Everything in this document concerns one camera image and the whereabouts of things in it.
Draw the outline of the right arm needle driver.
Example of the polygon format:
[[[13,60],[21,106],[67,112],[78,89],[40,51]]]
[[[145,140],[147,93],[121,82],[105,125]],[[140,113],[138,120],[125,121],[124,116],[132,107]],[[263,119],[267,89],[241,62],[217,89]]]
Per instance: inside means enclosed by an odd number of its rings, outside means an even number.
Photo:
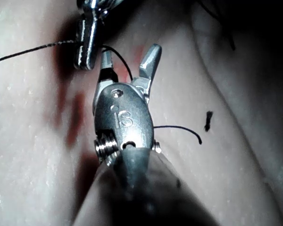
[[[100,163],[127,145],[162,152],[154,138],[148,100],[134,85],[100,82],[94,96],[93,115],[94,146]]]

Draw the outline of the left arm needle driver jaw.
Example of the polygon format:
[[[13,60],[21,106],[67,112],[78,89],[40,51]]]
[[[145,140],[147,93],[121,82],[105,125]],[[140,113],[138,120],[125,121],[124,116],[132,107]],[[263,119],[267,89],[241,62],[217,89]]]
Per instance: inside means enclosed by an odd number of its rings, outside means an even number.
[[[81,18],[77,21],[76,36],[77,42],[75,46],[75,58],[74,65],[76,69],[85,70],[85,31],[86,31],[86,19]]]
[[[100,42],[99,24],[100,19],[97,16],[86,19],[86,29],[84,33],[84,67],[86,70],[92,70],[95,66]]]

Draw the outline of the left arm needle driver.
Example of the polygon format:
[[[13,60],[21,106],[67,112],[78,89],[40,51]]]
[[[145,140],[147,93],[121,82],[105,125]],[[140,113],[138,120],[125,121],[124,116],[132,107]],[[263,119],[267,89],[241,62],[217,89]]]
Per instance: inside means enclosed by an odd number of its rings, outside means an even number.
[[[76,4],[80,15],[104,19],[122,2],[123,0],[77,0]]]

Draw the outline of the right arm needle driver jaw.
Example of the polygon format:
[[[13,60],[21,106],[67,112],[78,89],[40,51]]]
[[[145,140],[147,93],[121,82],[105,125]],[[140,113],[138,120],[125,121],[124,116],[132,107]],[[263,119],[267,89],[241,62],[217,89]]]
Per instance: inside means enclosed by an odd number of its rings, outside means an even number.
[[[99,82],[112,80],[118,82],[118,75],[113,69],[113,61],[110,50],[103,50],[101,53]]]
[[[153,44],[139,65],[139,76],[134,78],[134,85],[144,96],[150,95],[150,89],[162,54],[162,47]]]

